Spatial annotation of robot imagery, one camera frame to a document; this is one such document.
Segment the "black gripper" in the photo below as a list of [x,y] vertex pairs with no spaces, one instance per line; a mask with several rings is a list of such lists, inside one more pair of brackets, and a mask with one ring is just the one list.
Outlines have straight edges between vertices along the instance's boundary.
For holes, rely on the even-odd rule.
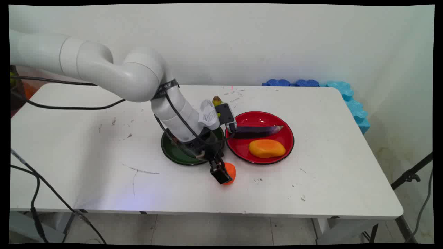
[[204,164],[209,158],[210,173],[220,184],[228,183],[232,177],[222,159],[225,136],[222,128],[204,128],[200,139],[182,143],[166,129],[166,157],[178,164]]

